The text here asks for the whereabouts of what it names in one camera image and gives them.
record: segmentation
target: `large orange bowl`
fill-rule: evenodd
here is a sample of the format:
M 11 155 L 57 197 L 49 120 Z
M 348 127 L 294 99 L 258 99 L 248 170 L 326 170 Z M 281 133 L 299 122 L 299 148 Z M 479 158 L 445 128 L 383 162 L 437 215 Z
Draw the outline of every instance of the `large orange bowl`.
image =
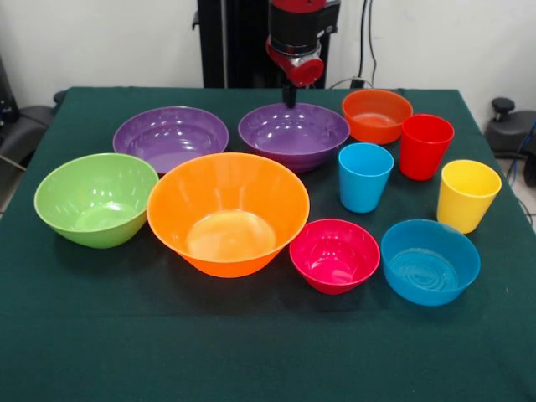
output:
M 177 166 L 152 190 L 155 235 L 198 270 L 224 278 L 257 272 L 302 230 L 309 196 L 265 157 L 219 153 Z

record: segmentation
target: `dark green tablecloth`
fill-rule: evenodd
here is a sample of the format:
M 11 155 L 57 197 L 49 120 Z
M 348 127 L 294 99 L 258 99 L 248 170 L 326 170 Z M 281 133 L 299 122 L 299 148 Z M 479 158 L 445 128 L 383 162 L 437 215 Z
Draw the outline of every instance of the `dark green tablecloth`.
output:
M 346 90 L 300 101 L 340 111 Z M 456 128 L 445 162 L 473 158 L 498 170 L 457 91 L 407 90 L 415 112 Z M 445 307 L 418 307 L 381 270 L 355 291 L 324 296 L 288 251 L 250 277 L 197 272 L 144 227 L 123 246 L 92 250 L 39 221 L 43 177 L 75 157 L 111 152 L 116 128 L 154 107 L 197 106 L 236 127 L 275 90 L 74 88 L 0 221 L 0 400 L 401 401 L 536 399 L 536 250 L 512 191 L 469 237 L 477 281 Z M 388 149 L 397 157 L 399 143 Z M 377 240 L 392 224 L 434 218 L 439 180 L 395 168 L 379 207 L 351 214 L 338 202 L 333 159 L 301 175 L 311 219 L 361 224 Z

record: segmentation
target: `blue cup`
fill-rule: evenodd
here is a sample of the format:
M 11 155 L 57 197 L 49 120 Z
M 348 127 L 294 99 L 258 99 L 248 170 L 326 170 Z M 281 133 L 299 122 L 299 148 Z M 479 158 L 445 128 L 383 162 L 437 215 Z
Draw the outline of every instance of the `blue cup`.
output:
M 383 147 L 351 144 L 338 154 L 339 188 L 344 208 L 361 214 L 378 206 L 394 159 Z

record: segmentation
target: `bowl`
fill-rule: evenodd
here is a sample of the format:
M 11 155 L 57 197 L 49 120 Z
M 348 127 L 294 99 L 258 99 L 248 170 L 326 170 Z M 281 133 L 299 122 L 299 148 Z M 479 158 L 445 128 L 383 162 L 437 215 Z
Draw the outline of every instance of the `bowl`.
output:
M 292 263 L 313 288 L 328 295 L 351 291 L 378 268 L 374 237 L 356 224 L 320 219 L 291 242 Z
M 402 134 L 402 123 L 413 114 L 413 106 L 388 90 L 358 90 L 344 98 L 343 114 L 356 140 L 389 144 Z
M 238 125 L 240 138 L 263 157 L 305 172 L 325 163 L 348 139 L 350 126 L 334 111 L 298 103 L 262 106 L 245 115 Z
M 440 306 L 456 299 L 480 271 L 477 248 L 462 233 L 433 220 L 406 220 L 381 243 L 385 279 L 410 302 Z
M 268 264 L 303 228 L 309 196 L 289 169 L 265 157 L 217 153 L 183 163 L 152 190 L 147 217 L 170 249 L 211 276 Z
M 66 239 L 105 249 L 125 243 L 145 224 L 147 199 L 157 181 L 151 165 L 137 157 L 89 155 L 44 178 L 33 205 Z
M 223 152 L 229 131 L 215 115 L 187 106 L 144 111 L 125 121 L 113 139 L 114 151 L 139 157 L 163 175 L 195 157 Z

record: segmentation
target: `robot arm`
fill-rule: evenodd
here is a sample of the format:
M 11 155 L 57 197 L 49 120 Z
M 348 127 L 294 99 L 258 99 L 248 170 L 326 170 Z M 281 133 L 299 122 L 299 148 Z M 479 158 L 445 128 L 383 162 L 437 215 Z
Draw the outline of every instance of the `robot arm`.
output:
M 266 50 L 286 75 L 283 101 L 296 104 L 296 90 L 313 84 L 324 71 L 323 35 L 337 32 L 340 0 L 271 0 Z

